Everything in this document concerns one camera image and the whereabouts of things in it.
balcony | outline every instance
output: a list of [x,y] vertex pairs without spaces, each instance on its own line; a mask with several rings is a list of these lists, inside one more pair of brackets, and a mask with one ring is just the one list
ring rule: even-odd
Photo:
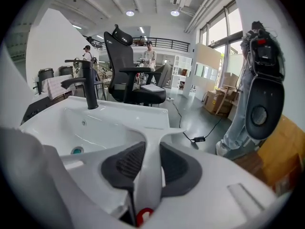
[[[104,42],[100,42],[98,40],[92,39],[91,37],[84,36],[87,41],[97,50],[105,50],[106,45]],[[148,37],[148,38],[139,38],[133,37],[133,44],[132,47],[146,47],[146,42],[152,41],[153,47],[158,48],[167,48],[167,49],[174,49],[182,52],[189,51],[189,43],[182,42],[177,40],[171,40],[166,38],[156,38],[156,37]]]

chair armrest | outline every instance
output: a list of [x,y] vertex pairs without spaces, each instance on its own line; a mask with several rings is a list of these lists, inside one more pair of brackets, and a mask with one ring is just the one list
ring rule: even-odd
[[124,73],[149,73],[152,72],[151,68],[148,67],[126,67],[119,70]]
[[156,71],[154,71],[154,72],[148,72],[148,73],[146,73],[146,74],[148,74],[148,78],[147,78],[147,81],[146,81],[146,85],[149,85],[149,84],[152,82],[153,76],[155,76],[155,75],[161,75],[162,73],[161,73],[161,72],[156,72]]

man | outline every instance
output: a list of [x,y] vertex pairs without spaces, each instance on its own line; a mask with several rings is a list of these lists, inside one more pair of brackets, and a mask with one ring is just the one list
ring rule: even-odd
[[152,45],[153,45],[152,41],[148,41],[146,43],[147,51],[144,52],[143,58],[144,58],[144,67],[149,67],[154,69],[156,66],[157,53],[153,50]]
[[87,45],[84,47],[85,54],[83,55],[83,60],[91,61],[92,55],[90,53],[90,46]]
[[254,75],[250,71],[247,54],[250,49],[250,41],[258,35],[259,30],[265,30],[263,24],[259,21],[254,21],[252,23],[252,30],[246,32],[246,35],[242,37],[242,43],[240,44],[244,56],[241,72],[242,86],[240,87],[241,91],[234,120],[224,135],[224,138],[216,144],[216,154],[219,156],[225,156],[230,150],[240,148],[248,137],[244,122],[250,86]]

white sink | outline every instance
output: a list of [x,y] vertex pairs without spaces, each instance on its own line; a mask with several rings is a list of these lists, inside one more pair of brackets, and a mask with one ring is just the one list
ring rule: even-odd
[[64,156],[75,147],[82,147],[86,153],[145,141],[144,135],[128,126],[170,128],[166,109],[108,101],[98,104],[98,108],[89,110],[85,98],[70,96],[25,122],[20,130]]

gray floor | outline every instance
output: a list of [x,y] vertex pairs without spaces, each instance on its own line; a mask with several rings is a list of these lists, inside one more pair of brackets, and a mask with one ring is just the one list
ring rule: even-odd
[[[173,102],[182,115],[181,128],[186,128],[187,136],[192,139],[198,136],[206,136],[219,121],[220,117],[210,114],[203,108],[201,101],[190,94],[188,98],[182,95],[182,90],[166,89],[167,96],[174,101],[165,101],[160,104],[161,108],[168,110],[170,127],[179,127],[180,116],[177,113]],[[173,143],[178,143],[187,147],[199,149],[211,154],[215,154],[215,144],[224,137],[225,132],[231,125],[231,121],[224,118],[206,138],[205,142],[192,144],[183,134],[173,135]]]

